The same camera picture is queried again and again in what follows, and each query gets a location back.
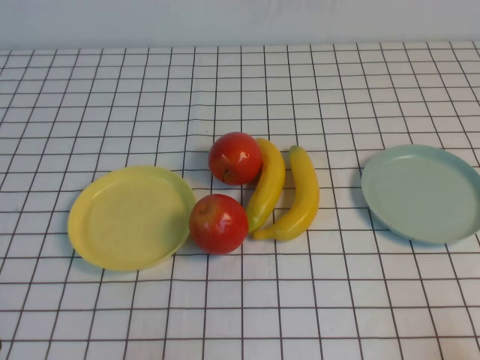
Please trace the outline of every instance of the black grid line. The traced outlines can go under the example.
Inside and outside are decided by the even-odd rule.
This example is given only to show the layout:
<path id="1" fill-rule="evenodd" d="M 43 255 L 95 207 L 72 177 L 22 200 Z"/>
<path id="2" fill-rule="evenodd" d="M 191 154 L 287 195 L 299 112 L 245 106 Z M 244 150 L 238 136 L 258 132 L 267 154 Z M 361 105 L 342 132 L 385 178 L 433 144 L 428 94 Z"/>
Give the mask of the black grid line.
<path id="1" fill-rule="evenodd" d="M 336 65 L 337 65 L 338 72 L 340 72 L 340 68 L 339 68 L 339 65 L 338 65 L 338 58 L 337 58 L 337 54 L 335 52 L 335 46 L 334 46 L 334 56 L 335 56 L 335 62 L 336 62 Z M 350 121 L 349 110 L 348 110 L 348 106 L 347 106 L 347 99 L 345 98 L 344 85 L 342 83 L 341 78 L 340 78 L 340 87 L 341 87 L 341 90 L 342 90 L 343 100 L 345 101 L 346 118 L 348 119 L 348 123 L 349 123 L 349 127 L 350 127 L 350 132 L 351 132 L 352 141 L 353 141 L 353 148 L 355 150 L 355 156 L 356 156 L 356 160 L 357 160 L 357 164 L 358 164 L 358 169 L 360 170 L 359 153 L 357 152 L 357 148 L 356 148 L 356 144 L 355 144 L 355 137 L 353 136 L 352 122 Z M 337 208 L 338 204 L 337 204 L 337 199 L 336 199 L 336 196 L 335 196 L 335 190 L 334 190 L 334 201 L 335 201 L 335 207 Z M 338 227 L 341 228 L 340 218 L 338 218 Z M 341 236 L 340 240 L 341 240 L 341 243 L 342 243 L 343 261 L 345 262 L 346 279 L 348 280 L 350 299 L 351 299 L 352 304 L 354 306 L 353 317 L 355 319 L 355 329 L 356 329 L 357 336 L 358 336 L 358 348 L 360 349 L 361 360 L 363 360 L 364 357 L 363 357 L 362 342 L 359 340 L 359 338 L 360 338 L 359 321 L 357 319 L 357 314 L 356 314 L 356 310 L 355 310 L 355 301 L 353 299 L 352 283 L 351 283 L 351 279 L 350 279 L 350 271 L 348 269 L 347 255 L 345 255 L 344 237 Z"/>
<path id="2" fill-rule="evenodd" d="M 358 51 L 358 57 L 360 57 L 359 45 L 356 44 L 356 47 L 357 47 L 357 51 Z M 368 88 L 367 76 L 365 74 L 365 68 L 364 68 L 363 64 L 361 64 L 361 69 L 364 73 L 365 83 L 367 83 L 368 97 L 370 98 L 370 101 L 373 103 L 372 94 L 371 94 L 370 89 Z M 374 106 L 372 106 L 372 110 L 373 110 L 373 116 L 375 117 L 375 121 L 376 121 L 376 127 L 378 128 L 378 131 L 380 133 L 380 139 L 382 140 L 382 147 L 385 149 L 386 148 L 385 147 L 385 141 L 383 140 L 383 135 L 380 131 L 380 124 L 378 122 L 377 112 L 375 111 Z M 360 176 L 362 176 L 362 168 L 360 167 L 360 163 L 358 164 L 358 171 L 360 172 Z M 367 211 L 368 211 L 368 217 L 370 219 L 370 225 L 372 226 L 372 229 L 373 229 L 374 228 L 374 219 L 373 219 L 371 210 L 368 208 Z M 390 307 L 390 314 L 391 314 L 391 319 L 393 321 L 393 326 L 394 326 L 394 329 L 395 329 L 395 335 L 397 336 L 397 343 L 398 343 L 398 350 L 400 352 L 400 358 L 402 360 L 404 360 L 404 351 L 402 350 L 402 343 L 401 343 L 400 337 L 398 335 L 397 321 L 395 319 L 395 314 L 394 314 L 393 307 L 392 307 L 392 299 L 390 297 L 389 285 L 387 284 L 387 280 L 386 280 L 386 276 L 385 276 L 385 269 L 383 267 L 382 256 L 380 255 L 380 248 L 379 248 L 379 245 L 378 245 L 377 234 L 374 231 L 373 231 L 373 238 L 375 239 L 376 250 L 379 253 L 378 254 L 378 260 L 379 260 L 379 263 L 380 263 L 380 268 L 382 269 L 383 283 L 385 285 L 385 291 L 386 291 L 387 298 L 388 298 L 388 305 Z"/>
<path id="3" fill-rule="evenodd" d="M 52 66 L 52 63 L 54 62 L 54 59 L 55 59 L 55 56 L 53 56 L 53 58 L 52 58 L 52 62 L 50 63 L 50 67 L 49 67 L 49 70 L 47 71 L 47 74 L 48 74 L 48 73 L 50 72 L 50 70 L 51 70 L 51 66 Z M 77 53 L 77 55 L 76 55 L 75 62 L 77 62 L 77 59 L 78 59 L 78 53 Z M 71 70 L 71 72 L 70 72 L 70 78 L 71 78 L 73 72 L 74 72 L 74 69 L 72 68 L 72 70 Z M 38 102 L 38 99 L 39 99 L 39 98 L 40 98 L 40 94 L 38 94 L 37 98 L 35 99 L 35 104 Z M 45 149 L 46 149 L 46 148 L 47 148 L 47 143 L 45 142 L 45 146 L 43 147 L 43 150 L 42 150 L 41 155 L 40 155 L 40 161 L 38 162 L 38 165 L 37 165 L 37 169 L 36 169 L 37 171 L 38 171 L 38 168 L 39 168 L 39 166 L 40 166 L 40 164 L 41 164 L 41 159 L 42 159 L 42 157 L 44 156 L 44 153 L 45 153 Z M 56 196 L 56 198 L 55 198 L 55 204 L 57 203 L 57 201 L 58 201 L 58 199 L 59 199 L 59 195 L 60 195 L 60 193 L 58 192 L 58 193 L 57 193 L 57 196 Z M 22 206 L 22 210 L 25 208 L 25 205 L 26 205 L 26 199 L 25 199 L 25 202 L 24 202 L 24 204 L 23 204 L 23 206 Z M 18 217 L 18 221 L 16 222 L 16 226 L 15 226 L 14 232 L 17 231 L 17 228 L 18 228 L 18 226 L 19 226 L 19 224 L 20 224 L 20 219 L 21 219 L 21 216 L 22 216 L 22 215 L 21 215 L 21 214 L 22 214 L 22 210 L 20 211 L 20 215 L 19 215 L 19 217 Z M 52 212 L 52 213 L 50 214 L 50 216 L 49 216 L 49 220 L 48 220 L 48 224 L 47 224 L 47 229 L 50 227 L 50 223 L 51 223 L 51 221 L 52 221 L 52 217 L 53 217 L 53 212 Z M 43 241 L 42 241 L 42 244 L 41 244 L 41 246 L 40 246 L 40 250 L 38 251 L 39 255 L 41 254 L 41 252 L 42 252 L 42 250 L 43 250 L 43 248 L 44 248 L 45 239 L 46 239 L 46 236 L 43 237 Z M 69 268 L 70 268 L 70 266 L 71 266 L 71 262 L 72 262 L 72 261 L 73 261 L 73 257 L 72 257 L 72 259 L 70 260 Z M 31 274 L 31 279 L 30 279 L 30 282 L 29 282 L 29 284 L 28 284 L 27 292 L 26 292 L 26 294 L 25 294 L 25 299 L 24 299 L 24 301 L 23 301 L 23 303 L 22 303 L 22 308 L 21 308 L 20 313 L 19 313 L 19 318 L 18 318 L 18 322 L 17 322 L 17 324 L 16 324 L 15 331 L 14 331 L 14 333 L 13 333 L 12 341 L 15 340 L 15 337 L 16 337 L 16 335 L 17 335 L 17 332 L 18 332 L 18 329 L 19 329 L 19 326 L 20 326 L 20 322 L 22 321 L 23 310 L 25 309 L 25 305 L 26 305 L 27 299 L 29 298 L 30 289 L 32 288 L 32 283 L 33 283 L 33 280 L 34 280 L 34 278 L 35 278 L 35 272 L 37 271 L 38 263 L 39 263 L 39 262 L 40 262 L 40 259 L 37 259 L 36 262 L 35 262 L 35 267 L 34 267 L 34 270 L 33 270 L 32 274 Z M 9 348 L 9 350 L 8 350 L 7 358 L 6 358 L 7 360 L 10 358 L 11 350 L 12 350 L 12 349 L 13 349 L 13 347 L 11 346 L 11 347 Z"/>

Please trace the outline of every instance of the table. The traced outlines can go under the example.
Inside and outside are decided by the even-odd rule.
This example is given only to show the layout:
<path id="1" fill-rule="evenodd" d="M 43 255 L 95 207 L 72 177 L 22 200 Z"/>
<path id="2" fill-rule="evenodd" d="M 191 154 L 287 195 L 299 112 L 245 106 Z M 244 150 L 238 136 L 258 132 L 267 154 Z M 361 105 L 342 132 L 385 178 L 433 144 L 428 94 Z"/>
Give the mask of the table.
<path id="1" fill-rule="evenodd" d="M 362 169 L 421 143 L 479 170 L 480 43 L 0 52 L 1 360 L 480 359 L 480 243 L 426 247 L 369 212 Z M 305 147 L 320 210 L 294 241 L 187 244 L 116 273 L 68 242 L 106 172 L 156 165 L 198 198 L 220 135 Z M 293 201 L 287 171 L 274 216 Z"/>

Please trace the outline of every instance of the red apple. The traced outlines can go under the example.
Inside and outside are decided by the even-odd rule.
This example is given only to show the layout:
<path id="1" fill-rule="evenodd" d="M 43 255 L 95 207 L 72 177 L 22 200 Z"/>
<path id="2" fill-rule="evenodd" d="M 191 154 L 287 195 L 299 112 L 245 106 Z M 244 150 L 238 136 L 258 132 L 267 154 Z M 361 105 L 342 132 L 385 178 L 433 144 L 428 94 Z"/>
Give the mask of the red apple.
<path id="1" fill-rule="evenodd" d="M 247 237 L 248 219 L 242 206 L 227 195 L 203 197 L 190 214 L 190 234 L 210 254 L 227 254 Z"/>
<path id="2" fill-rule="evenodd" d="M 208 167 L 221 182 L 243 185 L 255 179 L 262 167 L 262 152 L 246 133 L 226 133 L 210 149 Z"/>

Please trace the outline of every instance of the toy banana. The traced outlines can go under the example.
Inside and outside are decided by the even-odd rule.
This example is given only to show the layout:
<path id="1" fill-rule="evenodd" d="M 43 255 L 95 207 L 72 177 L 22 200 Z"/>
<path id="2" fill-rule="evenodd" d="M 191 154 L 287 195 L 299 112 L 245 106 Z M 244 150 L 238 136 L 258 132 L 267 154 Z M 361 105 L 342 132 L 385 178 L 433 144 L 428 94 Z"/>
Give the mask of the toy banana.
<path id="1" fill-rule="evenodd" d="M 277 239 L 285 242 L 302 234 L 318 212 L 320 188 L 314 165 L 300 146 L 290 148 L 290 166 L 295 182 L 295 200 L 292 208 L 277 222 L 265 229 L 253 231 L 256 240 Z"/>
<path id="2" fill-rule="evenodd" d="M 280 198 L 285 181 L 285 163 L 277 147 L 266 139 L 256 139 L 262 152 L 262 175 L 247 206 L 248 232 L 261 227 Z"/>

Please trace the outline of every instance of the plate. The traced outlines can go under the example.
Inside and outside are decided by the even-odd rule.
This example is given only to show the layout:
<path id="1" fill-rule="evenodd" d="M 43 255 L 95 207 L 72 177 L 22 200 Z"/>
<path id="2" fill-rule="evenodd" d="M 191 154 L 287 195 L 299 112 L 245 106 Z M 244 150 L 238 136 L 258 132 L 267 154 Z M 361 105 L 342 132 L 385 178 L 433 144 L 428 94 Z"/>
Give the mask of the plate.
<path id="1" fill-rule="evenodd" d="M 99 178 L 78 196 L 68 236 L 80 256 L 96 266 L 144 269 L 182 246 L 195 202 L 188 184 L 173 172 L 127 167 Z"/>
<path id="2" fill-rule="evenodd" d="M 392 231 L 434 244 L 480 229 L 480 175 L 447 151 L 400 145 L 364 169 L 361 189 L 372 212 Z"/>

